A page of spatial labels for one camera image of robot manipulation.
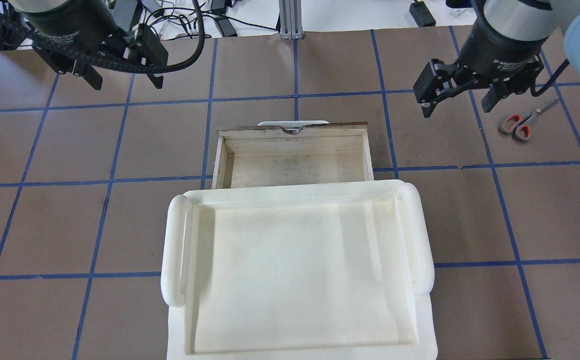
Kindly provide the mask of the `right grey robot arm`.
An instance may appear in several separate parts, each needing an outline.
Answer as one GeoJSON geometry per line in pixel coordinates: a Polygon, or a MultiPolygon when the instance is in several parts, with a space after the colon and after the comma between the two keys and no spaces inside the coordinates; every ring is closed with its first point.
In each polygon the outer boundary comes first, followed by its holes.
{"type": "Polygon", "coordinates": [[[473,0],[472,7],[476,19],[457,59],[430,59],[413,85],[425,118],[466,91],[486,89],[480,105],[488,113],[511,95],[541,96],[568,66],[580,75],[580,0],[473,0]],[[557,29],[565,60],[537,88],[544,70],[540,51],[557,29]]]}

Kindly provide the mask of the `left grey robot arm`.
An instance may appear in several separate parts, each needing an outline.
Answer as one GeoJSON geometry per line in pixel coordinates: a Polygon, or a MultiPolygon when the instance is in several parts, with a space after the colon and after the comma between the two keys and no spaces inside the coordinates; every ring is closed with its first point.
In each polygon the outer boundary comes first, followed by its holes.
{"type": "Polygon", "coordinates": [[[165,66],[168,52],[140,23],[154,0],[7,0],[3,14],[55,44],[80,54],[133,65],[165,66]]]}

